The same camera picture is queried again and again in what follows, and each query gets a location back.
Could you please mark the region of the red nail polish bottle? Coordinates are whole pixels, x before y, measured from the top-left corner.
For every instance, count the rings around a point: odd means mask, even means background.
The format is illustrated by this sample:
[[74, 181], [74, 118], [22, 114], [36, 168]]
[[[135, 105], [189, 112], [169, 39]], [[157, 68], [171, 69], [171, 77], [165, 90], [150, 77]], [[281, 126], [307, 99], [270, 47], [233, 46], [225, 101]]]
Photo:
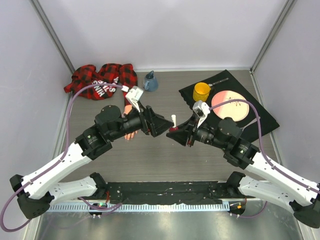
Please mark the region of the red nail polish bottle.
[[176, 130], [178, 130], [179, 128], [178, 127], [171, 127], [170, 129], [169, 129], [169, 132], [174, 132], [174, 131], [176, 131]]

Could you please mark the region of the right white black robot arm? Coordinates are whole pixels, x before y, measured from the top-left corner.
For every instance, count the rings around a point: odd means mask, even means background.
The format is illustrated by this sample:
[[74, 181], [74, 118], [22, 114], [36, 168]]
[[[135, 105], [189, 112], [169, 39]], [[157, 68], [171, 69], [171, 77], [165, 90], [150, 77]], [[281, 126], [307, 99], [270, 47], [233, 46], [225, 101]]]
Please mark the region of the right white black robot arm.
[[267, 180], [255, 180], [240, 172], [233, 172], [227, 180], [226, 193], [233, 198], [239, 195], [260, 198], [278, 205], [301, 223], [320, 227], [320, 185], [297, 175], [269, 158], [262, 150], [241, 137], [242, 130], [227, 117], [217, 128], [198, 125], [196, 115], [170, 129], [166, 136], [183, 146], [200, 142], [223, 151], [223, 157], [231, 165], [251, 172]]

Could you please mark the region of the white nail polish cap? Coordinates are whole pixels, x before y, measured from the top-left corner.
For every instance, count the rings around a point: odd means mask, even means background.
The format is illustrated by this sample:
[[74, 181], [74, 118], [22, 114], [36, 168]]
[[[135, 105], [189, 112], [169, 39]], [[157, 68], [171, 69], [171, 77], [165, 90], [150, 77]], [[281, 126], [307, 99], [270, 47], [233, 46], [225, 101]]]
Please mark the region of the white nail polish cap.
[[171, 115], [171, 120], [173, 122], [172, 128], [176, 128], [177, 127], [177, 116], [175, 114], [172, 114]]

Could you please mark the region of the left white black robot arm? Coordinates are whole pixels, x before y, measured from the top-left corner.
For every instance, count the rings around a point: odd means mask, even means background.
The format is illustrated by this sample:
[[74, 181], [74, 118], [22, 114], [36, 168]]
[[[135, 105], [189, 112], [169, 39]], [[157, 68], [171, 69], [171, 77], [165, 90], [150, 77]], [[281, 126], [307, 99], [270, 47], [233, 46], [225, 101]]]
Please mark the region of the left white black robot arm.
[[115, 105], [104, 107], [95, 116], [95, 124], [79, 135], [68, 149], [29, 175], [16, 174], [9, 180], [16, 192], [17, 203], [23, 215], [34, 219], [52, 205], [79, 197], [100, 200], [107, 192], [106, 182], [98, 173], [79, 181], [60, 181], [76, 169], [90, 163], [112, 149], [112, 142], [138, 130], [157, 137], [173, 127], [173, 122], [153, 111], [148, 105], [132, 109], [123, 116]]

